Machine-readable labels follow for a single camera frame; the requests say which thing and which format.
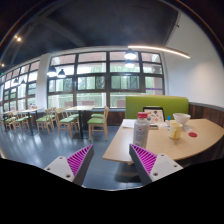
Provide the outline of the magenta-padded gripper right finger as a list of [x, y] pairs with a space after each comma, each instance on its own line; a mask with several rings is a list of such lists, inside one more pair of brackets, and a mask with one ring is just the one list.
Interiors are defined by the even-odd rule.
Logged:
[[143, 186], [182, 169], [182, 166], [166, 154], [156, 155], [134, 144], [129, 145], [129, 154]]

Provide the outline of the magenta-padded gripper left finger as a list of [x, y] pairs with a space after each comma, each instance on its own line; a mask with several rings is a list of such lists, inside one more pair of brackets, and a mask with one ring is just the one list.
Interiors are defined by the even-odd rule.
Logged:
[[94, 147], [90, 144], [68, 157], [57, 157], [44, 170], [82, 186], [93, 155]]

